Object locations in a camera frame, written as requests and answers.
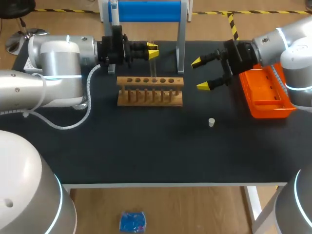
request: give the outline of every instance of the orange tray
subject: orange tray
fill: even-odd
[[[275,69],[285,84],[282,67]],[[239,75],[245,97],[254,118],[287,118],[296,110],[279,85],[271,67],[256,65],[252,70]]]

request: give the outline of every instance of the black stool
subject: black stool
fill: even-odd
[[[25,40],[29,40],[33,35],[47,35],[42,29],[26,29],[26,24],[21,17],[28,15],[36,7],[35,0],[0,0],[0,19],[16,19],[20,31],[13,34],[5,43],[5,49],[17,55]]]

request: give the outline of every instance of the yellow black tape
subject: yellow black tape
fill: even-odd
[[[235,23],[234,23],[234,14],[228,13],[227,17],[228,17],[228,20],[229,20],[229,23],[231,26],[232,35],[233,35],[234,40],[239,40],[237,28],[236,28]]]
[[[216,14],[312,14],[312,11],[195,11],[193,15],[216,15]]]
[[[76,13],[93,13],[98,14],[99,11],[88,10],[72,10],[72,9],[35,9],[36,12],[76,12]]]
[[[73,10],[73,9],[35,9],[36,12],[76,12],[76,13],[93,13],[98,14],[99,11],[89,10]],[[216,15],[216,14],[312,14],[312,11],[196,11],[193,15]]]

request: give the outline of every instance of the wooden test tube rack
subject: wooden test tube rack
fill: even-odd
[[[117,77],[118,106],[183,106],[183,78]]]

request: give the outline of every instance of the wooden floor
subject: wooden floor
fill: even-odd
[[[98,10],[88,0],[37,0],[37,8]],[[213,10],[305,10],[304,0],[194,0],[194,11]],[[240,39],[252,39],[306,15],[235,15]],[[51,34],[103,36],[99,15],[38,12],[26,16],[29,28]],[[4,20],[0,35],[0,69],[10,69],[15,56],[4,50],[6,39],[18,30],[14,20]],[[176,40],[175,23],[126,23],[123,31],[130,40]],[[187,24],[187,40],[228,40],[232,38],[226,17],[193,15]],[[264,207],[274,187],[259,187]],[[122,211],[144,211],[148,234],[249,234],[250,223],[239,187],[80,189],[74,202],[78,234],[118,233]]]

